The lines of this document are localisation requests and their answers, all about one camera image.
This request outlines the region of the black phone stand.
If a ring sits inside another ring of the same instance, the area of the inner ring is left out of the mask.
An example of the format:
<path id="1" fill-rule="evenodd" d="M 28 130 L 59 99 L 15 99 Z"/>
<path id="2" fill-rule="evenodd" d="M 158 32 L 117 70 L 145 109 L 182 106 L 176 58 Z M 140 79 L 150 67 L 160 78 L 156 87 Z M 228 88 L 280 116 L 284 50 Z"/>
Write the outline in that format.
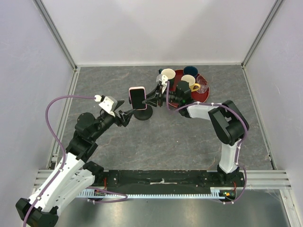
<path id="1" fill-rule="evenodd" d="M 140 121 L 146 121 L 151 118 L 153 114 L 153 109 L 150 105 L 147 105 L 146 110 L 136 110 L 134 113 L 134 117 Z"/>

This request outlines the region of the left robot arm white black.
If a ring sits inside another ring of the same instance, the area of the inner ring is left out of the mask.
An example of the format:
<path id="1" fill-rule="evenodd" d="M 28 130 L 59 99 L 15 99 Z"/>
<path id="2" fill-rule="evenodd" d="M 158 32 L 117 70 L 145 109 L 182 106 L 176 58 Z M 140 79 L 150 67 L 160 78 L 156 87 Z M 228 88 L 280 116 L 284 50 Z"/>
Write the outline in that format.
<path id="1" fill-rule="evenodd" d="M 103 167 L 88 161 L 98 145 L 96 140 L 113 124 L 126 127 L 135 110 L 115 113 L 123 103 L 110 96 L 96 96 L 99 117 L 82 113 L 63 157 L 46 181 L 28 199 L 21 198 L 16 209 L 23 226 L 54 227 L 63 210 L 87 187 L 104 181 Z"/>

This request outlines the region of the phone with pink case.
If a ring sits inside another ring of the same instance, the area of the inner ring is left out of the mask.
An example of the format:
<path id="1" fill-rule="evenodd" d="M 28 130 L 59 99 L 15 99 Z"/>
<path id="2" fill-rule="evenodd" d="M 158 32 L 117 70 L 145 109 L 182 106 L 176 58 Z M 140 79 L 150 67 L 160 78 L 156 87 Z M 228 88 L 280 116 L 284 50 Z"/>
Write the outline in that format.
<path id="1" fill-rule="evenodd" d="M 129 88 L 129 100 L 131 106 L 135 110 L 146 110 L 147 105 L 143 103 L 146 99 L 145 87 L 130 87 Z"/>

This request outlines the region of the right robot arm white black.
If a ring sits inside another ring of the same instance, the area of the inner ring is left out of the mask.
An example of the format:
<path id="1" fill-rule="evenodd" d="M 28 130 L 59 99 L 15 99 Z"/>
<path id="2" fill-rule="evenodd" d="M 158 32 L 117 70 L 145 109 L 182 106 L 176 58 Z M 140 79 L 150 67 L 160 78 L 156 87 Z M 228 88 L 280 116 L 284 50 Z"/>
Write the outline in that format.
<path id="1" fill-rule="evenodd" d="M 178 103 L 175 110 L 186 118 L 199 118 L 212 123 L 215 134 L 222 143 L 221 160 L 217 167 L 217 181 L 222 186 L 233 182 L 239 171 L 239 152 L 246 139 L 249 124 L 233 101 L 201 103 L 191 96 L 189 83 L 179 81 L 175 91 L 169 91 L 168 82 L 159 82 L 144 99 L 143 104 L 154 107 L 169 102 Z"/>

